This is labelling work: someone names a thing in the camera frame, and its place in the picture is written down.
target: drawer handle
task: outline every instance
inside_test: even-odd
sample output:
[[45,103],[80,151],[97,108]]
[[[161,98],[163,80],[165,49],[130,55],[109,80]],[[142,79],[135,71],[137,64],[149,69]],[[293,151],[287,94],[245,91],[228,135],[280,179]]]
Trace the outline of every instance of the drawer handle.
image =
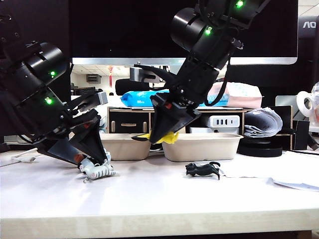
[[136,123],[121,123],[123,127],[136,127]]
[[111,133],[115,133],[115,121],[111,122]]
[[143,122],[143,133],[146,133],[148,130],[148,123],[147,122]]

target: drawer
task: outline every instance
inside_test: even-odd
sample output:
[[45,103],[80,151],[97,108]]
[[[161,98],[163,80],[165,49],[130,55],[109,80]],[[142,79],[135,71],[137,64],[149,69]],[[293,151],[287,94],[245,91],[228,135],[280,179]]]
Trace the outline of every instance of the drawer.
[[148,133],[149,113],[110,112],[110,133]]

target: robotic arm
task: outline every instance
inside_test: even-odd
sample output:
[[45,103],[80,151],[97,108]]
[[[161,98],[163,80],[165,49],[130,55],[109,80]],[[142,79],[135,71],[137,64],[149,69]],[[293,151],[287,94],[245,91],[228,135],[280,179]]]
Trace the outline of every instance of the robotic arm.
[[176,14],[171,24],[171,37],[189,52],[178,74],[135,65],[157,74],[169,89],[169,93],[151,96],[155,109],[151,143],[199,118],[196,108],[203,102],[213,106],[221,99],[226,80],[214,102],[207,101],[207,94],[234,51],[243,49],[243,43],[236,39],[239,31],[249,28],[269,1],[199,0],[195,8],[185,8]]
[[[93,109],[107,103],[106,93],[95,92],[63,103],[48,85],[66,72],[68,61],[49,43],[26,45],[12,14],[0,1],[0,109],[16,134],[38,152],[73,164],[90,156],[103,165],[107,155],[99,136],[100,116]],[[79,111],[86,111],[76,116]]]

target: office chair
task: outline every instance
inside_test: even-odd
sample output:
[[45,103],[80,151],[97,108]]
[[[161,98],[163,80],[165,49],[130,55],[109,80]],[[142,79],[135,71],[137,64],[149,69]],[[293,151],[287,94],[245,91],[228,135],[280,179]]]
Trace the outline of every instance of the office chair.
[[128,91],[148,91],[148,83],[130,81],[130,79],[119,79],[115,82],[115,92],[118,96],[124,95]]

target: monitor bezel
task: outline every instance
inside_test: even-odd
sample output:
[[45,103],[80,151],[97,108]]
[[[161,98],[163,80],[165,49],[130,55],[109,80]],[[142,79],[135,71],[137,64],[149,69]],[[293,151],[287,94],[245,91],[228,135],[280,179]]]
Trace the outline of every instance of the monitor bezel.
[[[298,59],[298,49],[296,57],[232,57],[231,65],[292,65]],[[74,57],[74,65],[167,65],[181,66],[185,58],[83,58]]]

